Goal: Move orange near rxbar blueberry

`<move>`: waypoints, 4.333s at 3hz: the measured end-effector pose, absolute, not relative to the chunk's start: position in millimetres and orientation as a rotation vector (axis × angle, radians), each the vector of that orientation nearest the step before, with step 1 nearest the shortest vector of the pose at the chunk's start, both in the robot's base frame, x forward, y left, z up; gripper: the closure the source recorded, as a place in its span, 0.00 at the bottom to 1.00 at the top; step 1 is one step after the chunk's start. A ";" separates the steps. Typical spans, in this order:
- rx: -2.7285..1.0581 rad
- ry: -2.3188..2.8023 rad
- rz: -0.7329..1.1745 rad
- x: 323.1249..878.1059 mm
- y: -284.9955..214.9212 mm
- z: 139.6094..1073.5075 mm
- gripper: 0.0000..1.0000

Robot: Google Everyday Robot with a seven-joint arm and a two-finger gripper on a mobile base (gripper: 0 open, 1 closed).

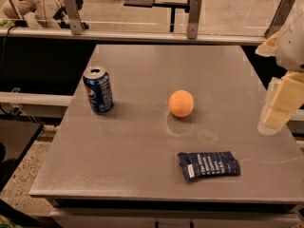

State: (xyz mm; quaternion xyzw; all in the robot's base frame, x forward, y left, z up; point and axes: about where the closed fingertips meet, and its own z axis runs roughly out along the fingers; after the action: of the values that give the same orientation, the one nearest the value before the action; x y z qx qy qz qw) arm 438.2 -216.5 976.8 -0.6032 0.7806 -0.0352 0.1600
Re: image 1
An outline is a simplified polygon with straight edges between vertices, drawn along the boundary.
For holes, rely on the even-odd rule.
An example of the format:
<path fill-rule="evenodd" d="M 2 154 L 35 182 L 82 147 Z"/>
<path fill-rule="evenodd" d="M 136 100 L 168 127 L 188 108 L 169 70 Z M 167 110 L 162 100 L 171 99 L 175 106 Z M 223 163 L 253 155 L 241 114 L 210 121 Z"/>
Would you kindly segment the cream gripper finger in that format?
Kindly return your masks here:
<path fill-rule="evenodd" d="M 303 105 L 303 73 L 288 71 L 282 78 L 273 77 L 261 111 L 261 124 L 273 130 L 280 130 Z"/>
<path fill-rule="evenodd" d="M 274 33 L 265 42 L 259 45 L 256 49 L 256 54 L 262 57 L 271 57 L 276 55 L 276 42 L 279 32 Z"/>

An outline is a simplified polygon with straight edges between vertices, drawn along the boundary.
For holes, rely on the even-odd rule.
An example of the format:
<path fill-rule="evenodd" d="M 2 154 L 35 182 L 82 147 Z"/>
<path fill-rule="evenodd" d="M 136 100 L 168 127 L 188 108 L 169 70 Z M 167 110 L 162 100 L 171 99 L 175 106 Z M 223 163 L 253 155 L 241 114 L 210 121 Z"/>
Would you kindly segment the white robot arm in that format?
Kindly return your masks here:
<path fill-rule="evenodd" d="M 281 78 L 273 77 L 268 85 L 257 130 L 274 135 L 304 105 L 304 11 L 289 16 L 281 29 L 256 49 L 263 57 L 274 56 L 287 70 Z"/>

